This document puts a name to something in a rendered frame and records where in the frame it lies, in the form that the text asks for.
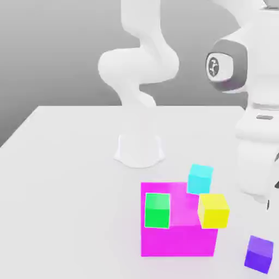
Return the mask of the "small yellow cube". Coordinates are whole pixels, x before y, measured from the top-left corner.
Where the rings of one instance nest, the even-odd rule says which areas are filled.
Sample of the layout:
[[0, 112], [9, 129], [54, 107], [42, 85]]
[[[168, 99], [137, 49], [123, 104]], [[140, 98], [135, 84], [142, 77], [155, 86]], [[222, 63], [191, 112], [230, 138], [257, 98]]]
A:
[[203, 229], [223, 229], [227, 227], [230, 208], [223, 194], [200, 194], [197, 212]]

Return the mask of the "large magenta box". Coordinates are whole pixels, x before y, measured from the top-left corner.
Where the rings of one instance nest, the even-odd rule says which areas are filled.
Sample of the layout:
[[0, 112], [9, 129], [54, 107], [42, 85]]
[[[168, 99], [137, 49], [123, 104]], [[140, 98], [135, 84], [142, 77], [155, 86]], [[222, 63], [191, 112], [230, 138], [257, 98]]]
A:
[[[146, 193], [170, 194], [169, 229], [145, 228]], [[198, 195], [187, 193], [186, 182], [142, 182], [141, 256], [212, 257], [218, 230], [201, 227], [197, 213], [198, 201]]]

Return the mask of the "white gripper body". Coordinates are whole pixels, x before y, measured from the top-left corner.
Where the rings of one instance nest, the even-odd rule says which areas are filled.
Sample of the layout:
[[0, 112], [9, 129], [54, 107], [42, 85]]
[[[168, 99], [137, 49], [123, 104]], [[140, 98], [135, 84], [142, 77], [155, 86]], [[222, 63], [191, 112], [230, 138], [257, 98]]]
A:
[[242, 192], [256, 197], [268, 197], [272, 186], [279, 144], [239, 141], [237, 148], [238, 185]]

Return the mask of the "small green cube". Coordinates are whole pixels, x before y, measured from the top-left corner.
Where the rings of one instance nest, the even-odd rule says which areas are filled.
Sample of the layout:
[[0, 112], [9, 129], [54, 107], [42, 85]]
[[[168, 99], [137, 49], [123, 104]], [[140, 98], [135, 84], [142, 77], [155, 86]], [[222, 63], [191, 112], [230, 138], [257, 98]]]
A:
[[169, 229], [171, 199], [168, 193], [145, 194], [145, 228]]

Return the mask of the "small cyan cube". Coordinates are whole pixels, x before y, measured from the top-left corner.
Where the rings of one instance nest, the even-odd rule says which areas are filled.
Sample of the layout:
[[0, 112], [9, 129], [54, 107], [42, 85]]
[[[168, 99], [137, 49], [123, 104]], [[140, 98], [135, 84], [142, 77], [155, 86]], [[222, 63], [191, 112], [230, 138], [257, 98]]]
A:
[[192, 164], [188, 181], [187, 192], [195, 195], [209, 193], [213, 176], [213, 167]]

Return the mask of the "small purple cube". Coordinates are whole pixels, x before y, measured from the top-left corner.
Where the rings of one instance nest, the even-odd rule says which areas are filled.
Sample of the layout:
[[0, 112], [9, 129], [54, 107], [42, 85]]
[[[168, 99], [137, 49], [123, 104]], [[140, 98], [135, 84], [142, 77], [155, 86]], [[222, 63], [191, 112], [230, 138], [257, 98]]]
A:
[[251, 235], [244, 266], [268, 274], [272, 262], [274, 242]]

